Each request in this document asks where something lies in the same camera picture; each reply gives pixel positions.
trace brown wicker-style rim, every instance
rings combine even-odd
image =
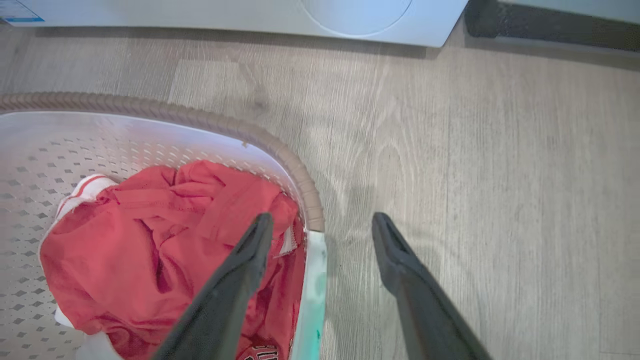
[[[306,166],[280,139],[249,122],[185,106],[127,96],[77,92],[0,95],[0,114],[20,111],[86,111],[143,117],[203,129],[250,143],[274,157],[286,169],[304,200],[307,227],[324,232],[324,212],[320,196]]]

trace laundry basket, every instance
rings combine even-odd
[[[83,177],[121,181],[152,165],[206,159],[276,183],[300,207],[307,249],[291,359],[317,359],[326,245],[318,191],[304,164],[267,131],[183,106],[109,95],[0,96],[0,360],[73,359],[83,334],[55,322],[38,246],[60,200]]]

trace white washing machine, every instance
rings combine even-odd
[[[204,28],[440,47],[467,0],[0,0],[14,26]]]

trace label sticker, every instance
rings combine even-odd
[[[0,18],[6,22],[44,21],[18,0],[0,0]]]

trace wooden floor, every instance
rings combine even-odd
[[[0,92],[149,97],[288,143],[326,208],[322,359],[406,358],[385,211],[494,359],[639,360],[640,58],[491,44],[0,26]]]

